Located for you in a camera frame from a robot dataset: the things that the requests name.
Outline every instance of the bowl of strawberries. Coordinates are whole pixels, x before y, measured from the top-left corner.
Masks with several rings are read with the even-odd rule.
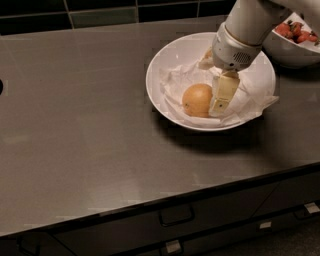
[[[320,63],[320,38],[297,13],[278,24],[263,42],[272,62],[299,69]]]

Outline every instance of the countertop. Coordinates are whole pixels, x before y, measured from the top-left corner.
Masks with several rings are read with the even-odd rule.
[[[153,56],[224,18],[0,37],[0,236],[319,162],[317,67],[278,68],[280,100],[231,130],[152,106]]]

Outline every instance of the black tile wall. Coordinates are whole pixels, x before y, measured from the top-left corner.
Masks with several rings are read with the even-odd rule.
[[[66,11],[63,0],[0,0],[0,15]]]
[[[67,14],[38,15],[0,19],[0,34],[20,34],[71,29]]]
[[[135,6],[135,0],[67,0],[69,10]]]
[[[230,13],[236,0],[220,0],[213,2],[200,1],[199,17],[227,15]]]
[[[197,12],[197,3],[139,7],[139,22],[195,18]]]
[[[236,0],[0,0],[1,35],[227,15]]]

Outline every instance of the drawer handle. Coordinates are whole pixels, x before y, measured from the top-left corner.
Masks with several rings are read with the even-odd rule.
[[[194,210],[193,210],[191,205],[189,205],[189,210],[190,210],[190,217],[187,217],[187,218],[184,218],[184,219],[181,219],[181,220],[177,220],[177,221],[172,221],[172,222],[165,222],[163,220],[163,216],[161,214],[161,211],[159,211],[159,221],[160,221],[161,226],[163,226],[163,227],[171,227],[171,226],[179,225],[179,224],[186,223],[186,222],[194,220],[195,214],[194,214]]]

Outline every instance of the grout line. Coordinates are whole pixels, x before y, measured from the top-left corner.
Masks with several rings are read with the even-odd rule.
[[[139,23],[139,7],[138,7],[138,0],[136,0],[136,23]]]
[[[180,5],[180,4],[195,4],[197,1],[183,1],[183,2],[171,2],[162,4],[140,4],[139,7],[154,7],[154,6],[166,6],[166,5]]]
[[[198,0],[197,18],[199,18],[199,12],[200,12],[200,0]]]
[[[1,19],[11,19],[11,18],[27,18],[27,17],[36,17],[36,16],[44,16],[44,15],[56,15],[56,14],[66,14],[66,11],[59,12],[39,12],[39,13],[28,13],[28,14],[15,14],[15,15],[3,15],[0,16]]]
[[[117,11],[117,10],[127,10],[136,8],[133,5],[122,6],[122,7],[112,7],[112,8],[95,8],[95,9],[83,9],[83,10],[74,10],[70,11],[70,13],[94,13],[94,12],[105,12],[105,11]]]
[[[69,11],[69,6],[68,6],[68,3],[67,3],[67,0],[63,0],[63,3],[64,3],[64,8],[66,9],[66,11],[68,13],[68,18],[69,18],[69,22],[71,24],[71,28],[74,29],[74,24],[73,24],[73,20],[72,20],[70,11]]]

